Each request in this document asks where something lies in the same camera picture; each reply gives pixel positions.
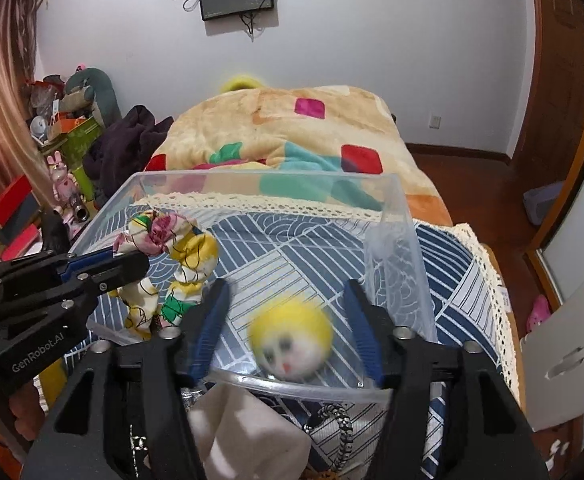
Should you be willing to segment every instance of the cardboard box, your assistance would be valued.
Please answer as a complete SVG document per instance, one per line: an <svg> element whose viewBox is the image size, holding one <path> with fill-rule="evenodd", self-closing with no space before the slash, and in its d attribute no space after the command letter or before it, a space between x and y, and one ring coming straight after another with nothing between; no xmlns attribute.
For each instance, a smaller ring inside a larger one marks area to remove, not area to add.
<svg viewBox="0 0 584 480"><path fill-rule="evenodd" d="M57 114L59 118L56 120L52 127L50 128L49 133L49 140L54 140L60 134L68 134L71 132L76 126L83 124L86 120L85 119L66 119L62 117L63 112Z"/></svg>
<svg viewBox="0 0 584 480"><path fill-rule="evenodd" d="M47 142L39 150L44 158L47 158L48 155L54 155L54 152L58 150L67 167L73 171L82 166L83 155L102 132L103 130L95 118L90 117L71 132L59 134L56 139Z"/></svg>

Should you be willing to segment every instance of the electrical outlet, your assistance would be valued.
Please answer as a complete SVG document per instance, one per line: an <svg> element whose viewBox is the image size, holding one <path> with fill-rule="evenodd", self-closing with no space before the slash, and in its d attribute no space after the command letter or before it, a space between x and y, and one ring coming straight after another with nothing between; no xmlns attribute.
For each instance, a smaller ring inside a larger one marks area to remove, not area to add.
<svg viewBox="0 0 584 480"><path fill-rule="evenodd" d="M438 115L431 115L429 117L429 127L433 130L438 130L441 127L441 117Z"/></svg>

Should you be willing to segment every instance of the clear plastic storage box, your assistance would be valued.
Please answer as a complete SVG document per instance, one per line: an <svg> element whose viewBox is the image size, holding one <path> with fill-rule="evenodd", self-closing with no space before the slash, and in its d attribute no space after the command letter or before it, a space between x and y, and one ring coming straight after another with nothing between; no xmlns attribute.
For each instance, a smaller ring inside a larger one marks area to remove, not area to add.
<svg viewBox="0 0 584 480"><path fill-rule="evenodd" d="M232 283L232 306L216 349L211 381L298 399L386 402L365 378L342 308L343 283L364 281L372 303L396 325L430 341L436 329L429 286L405 194L397 176L355 173L201 170L137 173L99 211L72 250L111 245L128 220L156 207L175 210L219 242L214 278ZM150 258L148 274L160 300L178 263ZM275 380L255 364L246 342L254 309L278 296L320 301L333 323L333 351L302 382ZM100 297L88 328L119 344L138 342L124 328L126 307Z"/></svg>

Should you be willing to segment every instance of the curtain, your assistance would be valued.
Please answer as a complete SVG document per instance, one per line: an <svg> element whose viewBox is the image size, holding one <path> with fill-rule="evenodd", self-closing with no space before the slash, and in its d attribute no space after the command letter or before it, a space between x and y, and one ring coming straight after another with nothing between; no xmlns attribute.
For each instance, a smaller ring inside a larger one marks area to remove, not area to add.
<svg viewBox="0 0 584 480"><path fill-rule="evenodd" d="M42 205L52 200L43 156L29 135L26 81L34 75L36 0L0 0L0 194L26 174Z"/></svg>

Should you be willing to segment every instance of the green box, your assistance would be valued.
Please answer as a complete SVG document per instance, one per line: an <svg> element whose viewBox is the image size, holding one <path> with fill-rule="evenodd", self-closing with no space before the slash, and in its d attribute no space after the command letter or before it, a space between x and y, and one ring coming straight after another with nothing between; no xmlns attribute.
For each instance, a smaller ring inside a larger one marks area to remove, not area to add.
<svg viewBox="0 0 584 480"><path fill-rule="evenodd" d="M83 155L87 153L91 143L103 133L100 124L94 117L79 124L71 132L64 134L65 139L60 146L62 158L70 170L75 170L83 165Z"/></svg>

